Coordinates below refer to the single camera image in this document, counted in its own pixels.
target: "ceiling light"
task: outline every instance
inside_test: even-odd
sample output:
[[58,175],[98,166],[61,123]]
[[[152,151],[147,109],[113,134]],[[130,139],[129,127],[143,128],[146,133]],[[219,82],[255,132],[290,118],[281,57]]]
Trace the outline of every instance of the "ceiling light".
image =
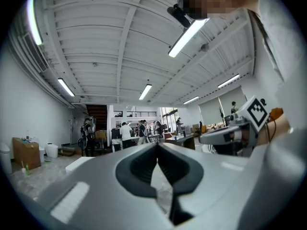
[[147,95],[148,91],[151,89],[152,85],[151,84],[147,84],[143,93],[141,94],[139,100],[143,100],[145,98],[145,96]]
[[196,97],[194,97],[193,99],[190,99],[189,101],[184,102],[183,104],[184,104],[184,105],[189,104],[190,102],[195,101],[195,100],[197,100],[197,99],[199,99],[199,96],[196,96]]
[[31,34],[34,38],[34,41],[37,45],[42,44],[42,39],[40,38],[36,20],[35,20],[35,13],[34,13],[34,0],[28,0],[27,1],[27,16],[28,16],[28,22],[31,30]]
[[229,83],[232,82],[233,80],[238,79],[239,77],[240,77],[240,74],[235,75],[235,76],[232,77],[231,79],[229,79],[229,80],[227,80],[226,82],[223,82],[222,84],[220,84],[220,85],[218,86],[218,88],[220,89],[220,88],[224,87],[225,85],[229,84]]
[[171,50],[168,52],[170,57],[176,57],[182,48],[191,40],[191,38],[205,25],[209,19],[194,21],[192,25],[187,29],[181,37],[175,42]]
[[63,88],[67,91],[67,93],[74,97],[74,93],[70,90],[70,88],[67,86],[67,84],[65,83],[64,79],[62,78],[59,78],[58,81],[60,82],[60,84],[63,86]]

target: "trash can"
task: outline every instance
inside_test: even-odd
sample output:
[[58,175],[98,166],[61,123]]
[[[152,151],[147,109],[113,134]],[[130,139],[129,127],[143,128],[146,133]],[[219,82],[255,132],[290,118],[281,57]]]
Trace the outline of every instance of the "trash can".
[[41,163],[45,162],[44,155],[45,155],[45,148],[39,147],[39,158]]
[[52,143],[46,145],[46,154],[50,158],[56,159],[58,157],[58,146]]
[[5,174],[12,174],[10,148],[3,142],[0,143],[0,163]]

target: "staircase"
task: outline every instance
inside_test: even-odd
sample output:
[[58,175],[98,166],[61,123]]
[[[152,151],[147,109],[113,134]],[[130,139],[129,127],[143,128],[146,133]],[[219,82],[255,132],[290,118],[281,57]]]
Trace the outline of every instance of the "staircase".
[[89,116],[96,118],[96,130],[106,130],[107,107],[106,105],[86,105]]

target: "railing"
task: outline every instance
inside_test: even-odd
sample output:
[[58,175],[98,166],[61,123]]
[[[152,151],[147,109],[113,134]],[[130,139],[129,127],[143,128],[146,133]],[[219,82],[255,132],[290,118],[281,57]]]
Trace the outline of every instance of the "railing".
[[[114,117],[123,117],[122,111],[114,111]],[[127,111],[127,117],[157,117],[157,112]]]

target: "white container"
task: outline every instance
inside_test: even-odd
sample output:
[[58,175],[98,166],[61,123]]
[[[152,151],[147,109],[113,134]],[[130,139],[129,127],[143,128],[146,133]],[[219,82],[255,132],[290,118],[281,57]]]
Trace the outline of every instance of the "white container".
[[58,157],[58,146],[54,144],[46,145],[46,154],[50,158],[56,159]]
[[45,148],[39,147],[39,158],[41,163],[45,162],[44,155],[45,155]]
[[10,148],[3,142],[0,143],[0,163],[5,174],[12,174]]

